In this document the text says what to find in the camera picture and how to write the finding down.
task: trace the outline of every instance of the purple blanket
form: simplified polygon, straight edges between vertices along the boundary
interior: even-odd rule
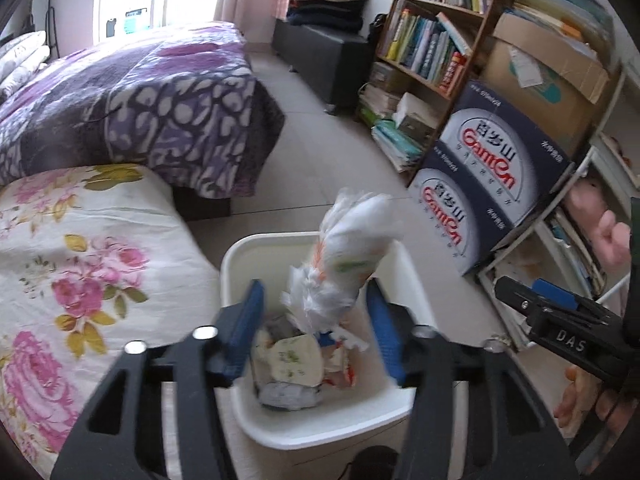
[[[284,124],[230,23],[165,27],[52,63],[0,108],[0,187],[135,162],[205,198],[249,196]]]

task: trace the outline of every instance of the black storage bench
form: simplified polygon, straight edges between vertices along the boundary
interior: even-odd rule
[[[327,104],[327,113],[358,103],[358,89],[369,77],[374,53],[362,36],[276,20],[271,46]]]

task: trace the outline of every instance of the crumpled plastic bag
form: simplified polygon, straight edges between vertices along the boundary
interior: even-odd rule
[[[317,333],[336,326],[400,233],[390,196],[341,190],[322,220],[310,261],[290,269],[282,302],[298,328]]]

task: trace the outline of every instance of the white plastic bin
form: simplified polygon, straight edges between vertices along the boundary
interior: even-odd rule
[[[260,234],[236,242],[222,261],[222,305],[239,303],[249,282],[261,280],[266,308],[284,310],[280,293],[287,290],[290,266],[305,261],[318,233]],[[429,301],[422,289],[408,251],[395,242],[381,261],[375,276],[389,301],[412,310],[419,324],[435,325]],[[350,314],[349,330],[371,344],[367,352],[352,352],[356,385],[348,390],[324,388],[320,406],[298,412],[276,412],[261,406],[255,397],[251,369],[232,388],[238,424],[256,442],[275,449],[301,449],[327,444],[374,430],[411,411],[413,390],[402,390],[385,373],[375,341],[364,294]]]

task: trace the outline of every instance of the floor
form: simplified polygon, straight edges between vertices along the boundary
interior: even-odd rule
[[[404,243],[434,309],[439,330],[451,340],[475,346],[493,334],[504,333],[479,286],[458,276],[440,242],[425,231],[420,208],[408,197],[367,129],[349,117],[323,113],[323,103],[297,74],[288,72],[279,58],[254,54],[252,65],[286,113],[287,122],[260,176],[256,195],[233,200],[229,218],[190,222],[194,237],[210,261],[220,267],[226,250],[251,234],[317,230],[343,187],[387,193],[396,202],[398,218],[404,222]],[[550,370],[558,369],[549,368],[538,351],[521,361],[536,385],[545,384]],[[550,406],[558,400],[556,388],[542,393]],[[404,420],[327,446],[281,452],[249,440],[238,430],[228,410],[222,412],[240,480],[334,480],[365,447],[385,444],[399,449],[408,425]],[[459,450],[465,432],[461,419],[456,420],[462,424],[454,440],[454,448]],[[452,478],[460,476],[459,468],[460,460],[455,460]]]

